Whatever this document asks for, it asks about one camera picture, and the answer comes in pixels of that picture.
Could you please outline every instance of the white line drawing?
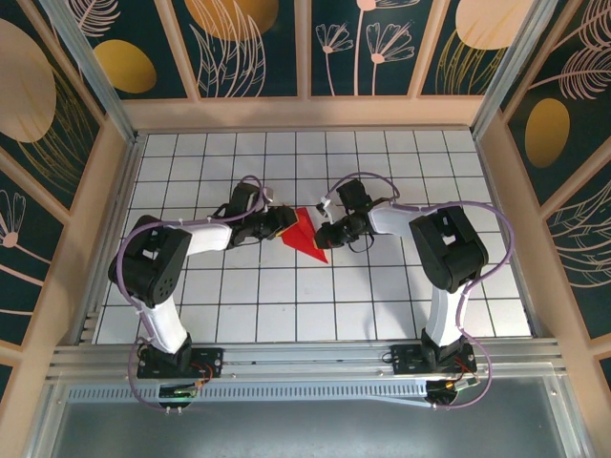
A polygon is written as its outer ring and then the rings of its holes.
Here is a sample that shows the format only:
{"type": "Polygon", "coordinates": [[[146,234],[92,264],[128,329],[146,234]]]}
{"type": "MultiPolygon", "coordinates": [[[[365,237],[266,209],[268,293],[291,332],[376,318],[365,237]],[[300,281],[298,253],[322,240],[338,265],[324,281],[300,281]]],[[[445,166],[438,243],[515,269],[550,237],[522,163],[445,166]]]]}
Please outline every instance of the white line drawing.
{"type": "Polygon", "coordinates": [[[581,25],[562,38],[552,52],[573,38],[577,33],[584,46],[595,50],[611,46],[611,0],[590,0],[581,25]]]}
{"type": "Polygon", "coordinates": [[[121,15],[118,0],[67,0],[67,3],[85,36],[101,38],[121,15]]]}
{"type": "Polygon", "coordinates": [[[316,36],[318,37],[318,41],[323,48],[323,52],[325,53],[328,86],[331,89],[331,95],[334,96],[335,90],[333,89],[333,80],[331,78],[331,68],[329,66],[328,56],[334,52],[352,49],[354,42],[352,40],[348,40],[349,32],[346,29],[346,23],[342,24],[341,26],[333,24],[328,28],[325,24],[316,26],[316,36]]]}
{"type": "Polygon", "coordinates": [[[529,90],[558,81],[564,98],[596,100],[611,83],[611,48],[583,48],[575,52],[564,64],[562,73],[533,84],[529,90]]]}
{"type": "Polygon", "coordinates": [[[571,286],[611,284],[611,180],[589,199],[562,207],[551,218],[550,233],[571,286]]]}
{"type": "Polygon", "coordinates": [[[371,95],[375,95],[375,76],[378,65],[387,62],[397,62],[414,56],[411,42],[410,23],[405,26],[388,24],[380,34],[380,23],[367,26],[367,43],[373,62],[373,77],[371,78],[371,95]]]}
{"type": "Polygon", "coordinates": [[[361,50],[361,32],[363,30],[365,12],[410,7],[418,3],[420,3],[420,0],[356,0],[356,5],[361,12],[359,13],[359,23],[356,28],[356,45],[354,47],[354,95],[359,94],[359,51],[361,50]]]}
{"type": "Polygon", "coordinates": [[[254,96],[259,96],[265,82],[266,62],[263,39],[255,21],[250,16],[244,17],[235,1],[238,27],[220,0],[210,2],[220,18],[219,24],[201,0],[193,3],[201,23],[211,31],[202,34],[190,25],[200,48],[197,82],[204,96],[244,97],[253,91],[254,96]]]}
{"type": "Polygon", "coordinates": [[[552,51],[579,34],[584,48],[566,61],[562,72],[532,84],[528,90],[557,81],[564,98],[596,100],[611,83],[611,0],[591,0],[581,25],[558,41],[552,51]]]}
{"type": "Polygon", "coordinates": [[[21,312],[19,310],[7,310],[6,308],[0,308],[0,313],[6,313],[7,315],[24,315],[31,317],[34,312],[21,312]]]}
{"type": "Polygon", "coordinates": [[[0,189],[0,246],[3,248],[17,248],[28,256],[32,256],[46,264],[51,264],[50,260],[34,254],[19,244],[19,230],[25,215],[26,198],[15,193],[12,196],[11,205],[9,194],[4,189],[0,189]]]}
{"type": "MultiPolygon", "coordinates": [[[[40,260],[47,264],[51,264],[49,260],[46,260],[32,251],[24,248],[19,244],[19,231],[23,224],[24,216],[26,215],[26,198],[18,193],[14,193],[12,196],[12,204],[9,199],[9,194],[4,190],[0,189],[0,248],[12,249],[16,248],[21,250],[28,256],[40,260]]],[[[27,281],[28,283],[35,284],[36,286],[42,287],[43,281],[35,279],[22,272],[18,272],[10,267],[0,264],[0,271],[5,272],[19,280],[27,281]]],[[[24,312],[19,310],[9,310],[2,308],[0,313],[6,313],[9,315],[26,315],[31,316],[32,312],[24,312]]]]}

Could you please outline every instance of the yellow oval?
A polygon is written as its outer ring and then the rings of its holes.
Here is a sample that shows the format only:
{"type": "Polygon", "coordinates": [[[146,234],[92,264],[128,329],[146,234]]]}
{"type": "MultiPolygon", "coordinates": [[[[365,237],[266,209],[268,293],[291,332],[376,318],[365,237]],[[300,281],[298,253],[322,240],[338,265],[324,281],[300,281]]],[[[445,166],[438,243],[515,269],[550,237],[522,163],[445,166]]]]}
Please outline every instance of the yellow oval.
{"type": "Polygon", "coordinates": [[[526,156],[535,167],[552,165],[562,153],[571,129],[571,118],[562,102],[544,98],[526,123],[526,156]]]}
{"type": "Polygon", "coordinates": [[[509,47],[524,22],[533,0],[460,0],[456,32],[477,50],[509,47]]]}
{"type": "MultiPolygon", "coordinates": [[[[207,33],[229,41],[237,41],[238,34],[242,40],[246,38],[244,31],[239,31],[234,0],[185,0],[184,3],[195,22],[207,33]]],[[[252,17],[261,35],[271,29],[278,17],[278,0],[235,0],[235,3],[245,20],[252,17]]]]}
{"type": "Polygon", "coordinates": [[[53,68],[36,42],[0,19],[0,132],[21,142],[37,141],[55,116],[53,68]]]}
{"type": "Polygon", "coordinates": [[[108,40],[97,45],[94,53],[115,88],[130,94],[142,94],[155,87],[157,72],[153,62],[133,44],[108,40]]]}

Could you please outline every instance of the gray metal panel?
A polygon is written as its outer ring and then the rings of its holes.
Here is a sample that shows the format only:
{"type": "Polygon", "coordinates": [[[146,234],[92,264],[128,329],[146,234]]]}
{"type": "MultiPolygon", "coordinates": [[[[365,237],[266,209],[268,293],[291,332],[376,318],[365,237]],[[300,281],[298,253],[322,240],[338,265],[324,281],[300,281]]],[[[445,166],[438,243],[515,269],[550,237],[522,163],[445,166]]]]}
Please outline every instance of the gray metal panel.
{"type": "MultiPolygon", "coordinates": [[[[157,400],[157,390],[146,387],[138,394],[147,401],[157,400]]],[[[363,399],[367,397],[424,398],[427,395],[423,380],[375,380],[344,382],[266,382],[236,384],[211,382],[198,393],[194,402],[261,402],[261,401],[330,401],[363,399]]],[[[126,403],[136,402],[126,384],[74,385],[68,403],[126,403]]]]}
{"type": "Polygon", "coordinates": [[[445,411],[372,401],[211,404],[167,417],[135,404],[67,404],[54,457],[565,456],[541,379],[497,381],[445,411]]]}

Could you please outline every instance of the aluminum frame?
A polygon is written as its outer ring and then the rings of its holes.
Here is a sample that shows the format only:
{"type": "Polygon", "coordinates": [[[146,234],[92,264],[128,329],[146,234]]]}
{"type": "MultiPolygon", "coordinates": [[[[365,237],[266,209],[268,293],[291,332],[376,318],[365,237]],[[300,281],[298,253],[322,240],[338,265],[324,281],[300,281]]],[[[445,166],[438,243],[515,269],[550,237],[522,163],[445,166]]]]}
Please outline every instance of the aluminum frame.
{"type": "Polygon", "coordinates": [[[100,103],[115,122],[125,141],[133,143],[135,135],[132,122],[123,108],[115,88],[111,86],[106,73],[95,58],[94,50],[89,41],[74,21],[68,2],[40,0],[40,6],[49,16],[66,48],[87,78],[100,103]]]}
{"type": "Polygon", "coordinates": [[[79,344],[88,314],[97,311],[101,306],[106,287],[106,272],[115,255],[116,241],[120,239],[123,229],[123,224],[117,222],[124,221],[127,216],[127,206],[136,183],[138,164],[144,153],[145,144],[146,137],[141,135],[134,143],[128,143],[118,165],[118,170],[123,172],[117,177],[112,188],[111,202],[102,221],[100,239],[96,243],[91,262],[92,268],[80,305],[74,313],[72,326],[64,339],[65,344],[79,344]]]}
{"type": "Polygon", "coordinates": [[[509,92],[520,70],[535,49],[537,41],[554,14],[558,0],[538,0],[529,9],[514,43],[505,53],[484,100],[475,115],[472,131],[479,140],[495,117],[503,98],[509,92]]]}
{"type": "MultiPolygon", "coordinates": [[[[422,384],[437,376],[395,376],[390,364],[382,361],[392,344],[417,344],[419,341],[371,342],[371,343],[301,343],[301,344],[231,344],[225,345],[223,373],[211,381],[210,389],[223,387],[242,388],[253,385],[270,388],[270,392],[290,384],[316,386],[422,384]]],[[[594,456],[586,429],[580,420],[566,369],[555,339],[485,339],[493,362],[494,377],[540,378],[546,387],[548,400],[556,420],[558,433],[567,456],[594,456]]],[[[29,446],[24,457],[51,456],[54,442],[60,431],[66,404],[71,402],[71,388],[90,386],[95,390],[96,402],[133,402],[133,399],[116,399],[118,389],[129,389],[126,381],[129,345],[61,346],[54,354],[45,388],[40,398],[38,421],[32,426],[29,446]]],[[[480,377],[485,378],[487,367],[478,358],[480,377]]],[[[163,381],[164,384],[180,380],[163,381]]],[[[137,381],[137,389],[149,393],[156,390],[158,381],[137,381]]],[[[343,399],[388,400],[390,396],[371,397],[353,395],[343,399]]],[[[314,394],[309,400],[332,399],[314,394]]]]}

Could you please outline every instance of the flower illustration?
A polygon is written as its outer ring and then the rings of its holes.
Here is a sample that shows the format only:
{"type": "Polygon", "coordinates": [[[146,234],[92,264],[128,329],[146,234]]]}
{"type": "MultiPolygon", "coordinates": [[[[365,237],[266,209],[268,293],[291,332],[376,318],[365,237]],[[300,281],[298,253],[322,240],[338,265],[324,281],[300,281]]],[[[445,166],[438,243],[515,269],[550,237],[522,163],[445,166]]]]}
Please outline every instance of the flower illustration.
{"type": "MultiPolygon", "coordinates": [[[[26,198],[15,193],[12,196],[11,205],[9,194],[4,189],[0,189],[0,248],[16,248],[36,260],[51,264],[49,260],[45,260],[19,244],[19,231],[25,215],[26,198]]],[[[0,270],[21,280],[42,286],[42,281],[12,270],[5,265],[0,264],[0,270]]]]}
{"type": "Polygon", "coordinates": [[[411,7],[418,3],[420,3],[420,0],[356,0],[356,5],[361,12],[359,13],[359,23],[356,27],[356,45],[354,46],[354,95],[359,94],[359,51],[361,49],[361,30],[363,29],[363,16],[365,12],[411,7]]]}
{"type": "Polygon", "coordinates": [[[334,52],[349,50],[354,46],[354,42],[352,40],[348,40],[349,32],[346,29],[346,24],[342,24],[341,26],[333,24],[328,28],[325,24],[321,24],[320,26],[316,26],[316,36],[318,37],[318,41],[323,48],[323,52],[325,53],[328,86],[331,89],[331,95],[335,95],[333,80],[331,78],[331,68],[329,67],[328,63],[328,55],[334,52]]]}
{"type": "Polygon", "coordinates": [[[410,24],[397,26],[388,24],[380,34],[380,23],[367,26],[367,43],[373,62],[373,77],[371,79],[371,95],[375,95],[375,76],[379,64],[410,59],[414,55],[411,42],[410,24]]]}
{"type": "Polygon", "coordinates": [[[356,0],[356,4],[362,11],[410,7],[419,2],[420,0],[356,0]]]}
{"type": "Polygon", "coordinates": [[[26,213],[26,198],[15,193],[9,200],[9,194],[0,190],[0,246],[13,248],[19,240],[19,229],[26,213]]]}

